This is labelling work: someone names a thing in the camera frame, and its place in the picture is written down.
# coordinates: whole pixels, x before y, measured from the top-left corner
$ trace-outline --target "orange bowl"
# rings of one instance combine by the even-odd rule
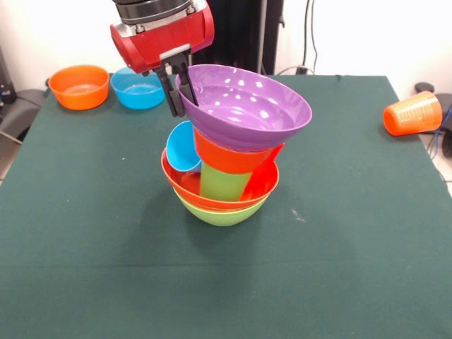
[[[107,99],[109,74],[97,66],[72,66],[56,72],[49,80],[49,87],[65,108],[92,109]]]
[[[237,152],[216,145],[195,130],[195,146],[199,157],[209,166],[229,174],[245,174],[253,172],[272,153],[273,148],[259,152]]]
[[[254,178],[255,184],[248,185],[239,201],[218,201],[199,195],[201,176],[199,173],[178,172],[170,166],[166,149],[163,150],[161,164],[163,172],[176,192],[190,204],[212,211],[241,210],[262,201],[275,190],[280,179],[278,166],[268,162],[259,172],[260,178]]]

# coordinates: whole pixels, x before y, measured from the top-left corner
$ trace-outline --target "purple bowl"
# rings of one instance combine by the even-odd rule
[[[312,110],[303,97],[265,76],[221,65],[191,66],[189,73],[199,107],[181,95],[187,116],[223,147],[273,148],[311,121]]]

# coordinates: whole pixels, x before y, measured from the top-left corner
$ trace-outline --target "green cup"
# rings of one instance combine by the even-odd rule
[[[238,201],[251,178],[251,172],[228,174],[203,162],[200,195],[219,201]]]

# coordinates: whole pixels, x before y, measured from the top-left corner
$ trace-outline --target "blue cup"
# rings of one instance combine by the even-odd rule
[[[167,159],[176,171],[201,171],[201,158],[195,149],[194,129],[190,121],[184,121],[172,130],[167,140]]]
[[[120,103],[130,109],[150,109],[165,99],[162,84],[155,73],[142,76],[125,68],[117,71],[110,83]]]

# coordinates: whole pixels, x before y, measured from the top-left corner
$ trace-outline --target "plastic bowl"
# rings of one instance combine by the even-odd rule
[[[311,121],[311,107],[301,95],[265,76],[221,65],[191,66],[189,74],[199,106],[181,95],[187,116],[223,147],[274,148]]]
[[[72,66],[56,72],[49,80],[49,87],[62,106],[83,111],[107,99],[108,81],[108,72],[100,67]]]
[[[214,212],[211,210],[204,210],[202,208],[193,206],[184,198],[182,198],[177,193],[176,190],[174,190],[174,192],[176,193],[180,201],[184,204],[186,209],[189,210],[190,213],[193,214],[195,217],[201,219],[202,221],[210,225],[221,227],[233,226],[242,221],[245,221],[246,219],[250,218],[255,212],[257,212],[259,208],[261,208],[262,205],[266,202],[265,198],[262,201],[259,201],[258,203],[242,210],[234,210],[228,212]]]
[[[162,83],[155,73],[142,76],[126,67],[112,76],[112,87],[119,102],[130,109],[150,109],[165,99]]]
[[[161,165],[168,182],[176,192],[190,204],[205,210],[225,212],[248,208],[268,198],[276,189],[280,179],[278,166],[275,162],[271,162],[260,168],[260,171],[255,172],[258,177],[255,174],[251,176],[249,184],[239,201],[217,201],[199,195],[201,183],[199,173],[178,172],[170,166],[167,160],[166,149],[162,153]]]

